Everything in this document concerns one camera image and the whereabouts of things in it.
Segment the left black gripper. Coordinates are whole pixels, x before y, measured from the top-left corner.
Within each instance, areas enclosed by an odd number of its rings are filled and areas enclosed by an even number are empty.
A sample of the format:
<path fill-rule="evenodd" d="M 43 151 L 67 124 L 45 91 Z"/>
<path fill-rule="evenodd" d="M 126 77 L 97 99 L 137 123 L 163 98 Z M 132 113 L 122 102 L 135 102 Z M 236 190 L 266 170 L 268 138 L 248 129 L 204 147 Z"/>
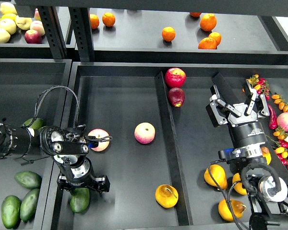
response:
<path fill-rule="evenodd" d="M 100 177 L 94 176 L 93 168 L 90 167 L 84 174 L 79 177 L 72 172 L 71 168 L 63 168 L 57 178 L 57 185 L 60 190 L 67 190 L 71 195 L 78 194 L 78 188 L 88 188 L 96 191 L 99 197 L 103 196 L 103 192 L 109 192 L 110 181 L 106 175 Z"/>

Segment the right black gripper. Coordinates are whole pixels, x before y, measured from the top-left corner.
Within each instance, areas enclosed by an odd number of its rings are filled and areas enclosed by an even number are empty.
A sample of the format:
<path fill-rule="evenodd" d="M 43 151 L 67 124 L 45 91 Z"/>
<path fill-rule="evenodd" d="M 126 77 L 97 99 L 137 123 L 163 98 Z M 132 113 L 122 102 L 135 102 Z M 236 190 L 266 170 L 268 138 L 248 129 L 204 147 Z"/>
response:
<path fill-rule="evenodd" d="M 246 104 L 234 104 L 233 106 L 221 99 L 216 85 L 210 88 L 212 96 L 206 111 L 213 127 L 228 124 L 229 134 L 235 149 L 251 144 L 267 142 L 262 124 L 258 118 L 269 117 L 267 100 L 264 94 L 258 94 L 248 80 L 244 85 L 247 96 Z"/>

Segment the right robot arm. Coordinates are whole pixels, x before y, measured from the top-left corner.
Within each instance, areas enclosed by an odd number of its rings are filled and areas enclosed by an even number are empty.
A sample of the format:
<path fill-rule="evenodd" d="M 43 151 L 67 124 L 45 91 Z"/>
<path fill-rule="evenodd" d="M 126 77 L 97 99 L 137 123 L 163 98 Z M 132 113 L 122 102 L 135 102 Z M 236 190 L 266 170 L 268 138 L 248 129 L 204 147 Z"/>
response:
<path fill-rule="evenodd" d="M 219 161 L 240 175 L 251 206 L 249 230 L 288 230 L 288 184 L 267 164 L 261 147 L 267 143 L 260 118 L 270 115 L 266 98 L 247 81 L 247 100 L 239 103 L 221 74 L 213 77 L 206 106 L 213 126 L 227 125 L 233 148 L 220 150 Z"/>

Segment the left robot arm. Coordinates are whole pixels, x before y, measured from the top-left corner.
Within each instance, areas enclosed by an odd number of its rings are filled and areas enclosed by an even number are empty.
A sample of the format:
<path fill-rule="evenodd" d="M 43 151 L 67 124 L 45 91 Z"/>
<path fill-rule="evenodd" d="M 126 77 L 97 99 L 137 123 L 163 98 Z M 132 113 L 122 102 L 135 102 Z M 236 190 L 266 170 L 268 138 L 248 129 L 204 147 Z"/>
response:
<path fill-rule="evenodd" d="M 4 119 L 0 119 L 0 159 L 16 155 L 17 158 L 31 163 L 26 156 L 42 151 L 46 156 L 51 157 L 60 169 L 57 179 L 60 190 L 88 188 L 99 193 L 108 192 L 110 189 L 108 177 L 94 174 L 92 163 L 87 155 L 91 148 L 103 142 L 110 142 L 112 137 L 107 135 L 100 138 L 85 134 L 86 126 L 78 124 L 79 99 L 76 99 L 73 127 L 66 129 L 58 126 L 43 126 L 39 129 L 31 127 L 37 120 L 46 96 L 55 89 L 64 89 L 73 93 L 69 87 L 61 85 L 44 90 L 37 99 L 34 116 L 27 125 L 12 127 L 6 124 Z"/>

